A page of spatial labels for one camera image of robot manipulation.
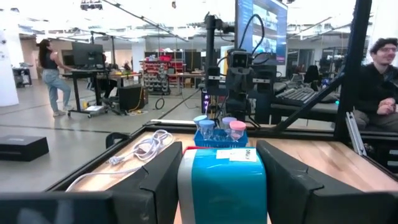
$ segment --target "man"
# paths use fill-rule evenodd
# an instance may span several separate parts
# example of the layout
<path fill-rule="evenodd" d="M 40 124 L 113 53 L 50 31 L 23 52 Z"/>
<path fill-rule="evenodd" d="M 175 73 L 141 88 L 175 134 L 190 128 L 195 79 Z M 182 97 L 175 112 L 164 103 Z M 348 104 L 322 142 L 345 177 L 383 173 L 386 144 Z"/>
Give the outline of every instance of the man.
<path fill-rule="evenodd" d="M 370 49 L 373 63 L 361 70 L 354 116 L 359 129 L 375 126 L 398 133 L 398 69 L 391 65 L 397 52 L 396 38 L 379 39 Z"/>

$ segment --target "keyboard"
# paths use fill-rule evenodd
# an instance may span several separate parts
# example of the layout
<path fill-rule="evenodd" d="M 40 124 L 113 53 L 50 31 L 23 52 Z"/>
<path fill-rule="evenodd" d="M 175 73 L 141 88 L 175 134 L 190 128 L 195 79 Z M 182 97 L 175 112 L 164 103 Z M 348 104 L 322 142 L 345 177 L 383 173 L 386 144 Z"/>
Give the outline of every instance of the keyboard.
<path fill-rule="evenodd" d="M 316 94 L 317 92 L 311 88 L 293 88 L 276 95 L 274 103 L 291 106 L 302 106 L 311 100 Z"/>

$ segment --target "black shirt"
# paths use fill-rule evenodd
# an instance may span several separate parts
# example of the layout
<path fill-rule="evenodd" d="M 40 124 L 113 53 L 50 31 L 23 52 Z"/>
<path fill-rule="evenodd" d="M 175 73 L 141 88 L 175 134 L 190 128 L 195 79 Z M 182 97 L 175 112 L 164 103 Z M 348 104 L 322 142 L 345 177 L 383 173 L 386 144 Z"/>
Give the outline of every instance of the black shirt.
<path fill-rule="evenodd" d="M 49 52 L 45 55 L 45 65 L 43 65 L 43 68 L 58 69 L 58 65 L 53 60 L 51 60 L 50 55 L 51 55 L 51 52 Z"/>
<path fill-rule="evenodd" d="M 359 94 L 355 109 L 376 114 L 380 101 L 394 98 L 398 102 L 398 68 L 390 65 L 383 73 L 372 64 L 362 67 L 358 80 Z"/>

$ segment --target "white cable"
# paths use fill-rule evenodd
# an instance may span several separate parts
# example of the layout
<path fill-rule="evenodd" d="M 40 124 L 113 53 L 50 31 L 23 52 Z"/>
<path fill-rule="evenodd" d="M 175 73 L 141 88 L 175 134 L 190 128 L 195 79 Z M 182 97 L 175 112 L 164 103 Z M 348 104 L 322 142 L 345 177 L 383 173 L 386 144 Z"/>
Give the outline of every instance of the white cable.
<path fill-rule="evenodd" d="M 163 140 L 166 140 L 168 137 L 171 137 L 172 140 L 169 143 L 164 144 Z M 172 134 L 168 133 L 165 130 L 157 130 L 150 138 L 144 139 L 141 142 L 137 143 L 133 147 L 131 152 L 129 152 L 127 155 L 113 156 L 108 160 L 108 162 L 112 166 L 115 166 L 115 165 L 118 165 L 118 164 L 124 162 L 124 160 L 131 155 L 137 156 L 137 158 L 141 161 L 149 161 L 149 160 L 153 159 L 155 156 L 157 156 L 164 148 L 171 145 L 173 142 L 174 142 L 174 137 Z M 149 145 L 149 148 L 146 147 L 145 149 L 143 149 L 142 147 L 145 145 Z M 122 171 L 115 171 L 115 172 L 92 172 L 92 173 L 83 174 L 83 175 L 79 176 L 75 181 L 73 181 L 69 185 L 66 192 L 71 191 L 73 189 L 73 187 L 79 181 L 81 181 L 85 177 L 88 177 L 91 175 L 128 174 L 130 172 L 135 172 L 135 171 L 139 170 L 140 168 L 141 168 L 141 166 L 135 167 L 135 168 L 129 169 L 129 170 L 122 170 Z"/>

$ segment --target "sneaker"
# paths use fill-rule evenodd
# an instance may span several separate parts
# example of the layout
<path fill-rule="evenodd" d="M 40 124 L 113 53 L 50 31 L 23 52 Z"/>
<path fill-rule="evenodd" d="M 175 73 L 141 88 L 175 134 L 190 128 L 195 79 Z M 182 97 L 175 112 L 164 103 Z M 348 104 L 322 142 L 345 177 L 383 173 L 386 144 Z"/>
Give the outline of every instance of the sneaker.
<path fill-rule="evenodd" d="M 63 107 L 63 110 L 64 110 L 64 111 L 71 111 L 71 110 L 73 110 L 73 107 L 71 107 L 71 106 L 64 106 L 64 107 Z"/>
<path fill-rule="evenodd" d="M 66 113 L 65 112 L 63 112 L 63 111 L 57 111 L 57 112 L 54 112 L 54 114 L 52 115 L 53 117 L 56 117 L 56 116 L 63 116 L 63 115 L 65 115 Z"/>

